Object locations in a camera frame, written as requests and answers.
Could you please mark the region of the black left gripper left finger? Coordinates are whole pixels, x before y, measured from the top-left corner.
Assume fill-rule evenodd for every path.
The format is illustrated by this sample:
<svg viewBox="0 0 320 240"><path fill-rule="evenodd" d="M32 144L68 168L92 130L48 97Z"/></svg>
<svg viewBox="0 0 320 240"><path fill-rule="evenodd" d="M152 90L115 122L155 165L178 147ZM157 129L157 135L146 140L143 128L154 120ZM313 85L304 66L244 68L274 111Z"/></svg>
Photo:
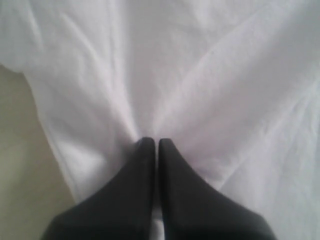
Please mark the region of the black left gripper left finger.
<svg viewBox="0 0 320 240"><path fill-rule="evenodd" d="M121 170L98 192L57 215L44 240L147 240L155 188L155 141L141 138Z"/></svg>

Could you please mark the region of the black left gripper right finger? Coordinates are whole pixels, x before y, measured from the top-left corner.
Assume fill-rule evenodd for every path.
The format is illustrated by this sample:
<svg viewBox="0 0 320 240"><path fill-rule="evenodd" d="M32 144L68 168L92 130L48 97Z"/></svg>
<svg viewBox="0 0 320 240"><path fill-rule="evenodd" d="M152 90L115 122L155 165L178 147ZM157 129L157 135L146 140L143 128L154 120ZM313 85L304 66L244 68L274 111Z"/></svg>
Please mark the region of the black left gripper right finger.
<svg viewBox="0 0 320 240"><path fill-rule="evenodd" d="M167 240L275 239L262 216L212 188L169 138L158 145L158 183Z"/></svg>

